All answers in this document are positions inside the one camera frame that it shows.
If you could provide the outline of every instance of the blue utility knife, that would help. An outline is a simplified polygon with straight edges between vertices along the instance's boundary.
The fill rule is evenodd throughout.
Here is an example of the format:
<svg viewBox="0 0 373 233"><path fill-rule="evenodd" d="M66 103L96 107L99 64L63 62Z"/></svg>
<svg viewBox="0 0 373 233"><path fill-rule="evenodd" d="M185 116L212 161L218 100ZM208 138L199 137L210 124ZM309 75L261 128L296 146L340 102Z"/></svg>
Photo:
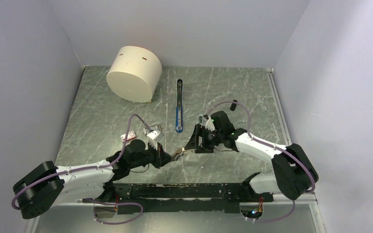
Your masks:
<svg viewBox="0 0 373 233"><path fill-rule="evenodd" d="M180 133L184 129L184 121L182 119L182 80L178 79L176 83L176 88L178 91L178 98L176 104L176 122L175 130Z"/></svg>

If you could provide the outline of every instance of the marble table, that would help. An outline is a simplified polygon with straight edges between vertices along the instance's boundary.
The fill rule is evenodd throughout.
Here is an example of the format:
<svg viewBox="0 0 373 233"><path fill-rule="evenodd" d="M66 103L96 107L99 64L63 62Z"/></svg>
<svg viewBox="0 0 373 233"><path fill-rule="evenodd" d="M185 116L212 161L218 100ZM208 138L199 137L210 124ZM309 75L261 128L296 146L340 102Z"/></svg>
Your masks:
<svg viewBox="0 0 373 233"><path fill-rule="evenodd" d="M125 133L131 114L137 113L149 124L160 124L165 137L164 150L172 154L183 147L198 122L214 104L238 100L251 112L253 134L268 141L286 144L271 82L264 69L220 67L164 67L152 103L134 103L114 94L106 82L109 67L88 66L70 112L68 125L55 164L74 166L89 164L113 155L122 148L120 136ZM184 131L175 131L176 81L182 79ZM235 128L247 128L248 117L237 106L219 106ZM139 139L143 124L136 118L130 127ZM251 174L271 172L272 167L245 153L186 153L180 160L161 169L150 166L145 173L131 173L118 183L218 183L242 182Z"/></svg>

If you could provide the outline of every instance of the black and white robotic arm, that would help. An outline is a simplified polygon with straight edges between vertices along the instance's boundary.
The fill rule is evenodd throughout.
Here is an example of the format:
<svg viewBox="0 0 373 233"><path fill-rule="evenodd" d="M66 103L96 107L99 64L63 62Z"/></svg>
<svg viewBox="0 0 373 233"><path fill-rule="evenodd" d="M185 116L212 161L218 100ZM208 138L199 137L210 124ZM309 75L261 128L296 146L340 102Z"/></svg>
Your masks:
<svg viewBox="0 0 373 233"><path fill-rule="evenodd" d="M51 207L62 203L87 199L114 203L117 197L120 197L121 203L132 201L141 203L145 207L144 212L209 211L220 208L219 210L235 213L236 206L240 202L258 202L260 198L264 201L273 201L272 193L282 193L289 199L295 200L318 181L315 169L299 145L277 145L257 138L245 129L235 129L224 111L213 113L205 118L207 121L203 124L204 119L200 117L200 122L195 125L187 145L172 155L166 153L159 143L163 134L160 131L151 131L147 134L147 145L135 139L126 145L123 151L120 150L97 163L55 166L52 161L44 162L14 185L13 191L16 196L12 206L21 211L24 219L39 216ZM220 144L272 164L274 172L267 174L256 172L242 183L113 183L128 176L132 168L146 165L161 168L178 160L186 150L194 150L195 153L212 153L215 146ZM293 158L305 167L300 167ZM181 201L177 201L178 207L175 209L174 205L170 204L171 200L186 199L189 200L185 206ZM190 199L211 201L194 204ZM169 203L167 209L162 207L162 200ZM127 208L123 211L120 208L119 212L130 214L136 212L136 208Z"/></svg>

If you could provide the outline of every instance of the white wall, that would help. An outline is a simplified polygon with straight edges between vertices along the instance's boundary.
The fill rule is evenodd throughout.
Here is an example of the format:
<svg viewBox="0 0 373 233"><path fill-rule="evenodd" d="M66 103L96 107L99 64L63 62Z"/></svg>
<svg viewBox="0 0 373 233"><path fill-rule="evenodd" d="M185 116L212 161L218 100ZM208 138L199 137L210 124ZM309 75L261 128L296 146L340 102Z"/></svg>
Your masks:
<svg viewBox="0 0 373 233"><path fill-rule="evenodd" d="M81 74L46 0L0 0L0 233L23 232L12 186L55 159Z"/></svg>
<svg viewBox="0 0 373 233"><path fill-rule="evenodd" d="M84 65L126 45L163 65L273 67L309 0L50 0Z"/></svg>
<svg viewBox="0 0 373 233"><path fill-rule="evenodd" d="M373 232L373 1L312 0L274 76L327 231Z"/></svg>

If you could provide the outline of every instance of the white bucket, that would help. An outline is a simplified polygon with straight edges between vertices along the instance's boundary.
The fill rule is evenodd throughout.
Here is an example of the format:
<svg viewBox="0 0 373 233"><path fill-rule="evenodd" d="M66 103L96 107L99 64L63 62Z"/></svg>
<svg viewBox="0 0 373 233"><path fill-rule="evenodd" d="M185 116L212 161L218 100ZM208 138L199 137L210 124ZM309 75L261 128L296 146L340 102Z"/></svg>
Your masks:
<svg viewBox="0 0 373 233"><path fill-rule="evenodd" d="M106 81L123 99L146 103L152 100L162 73L161 62L151 51L136 46L122 47Z"/></svg>

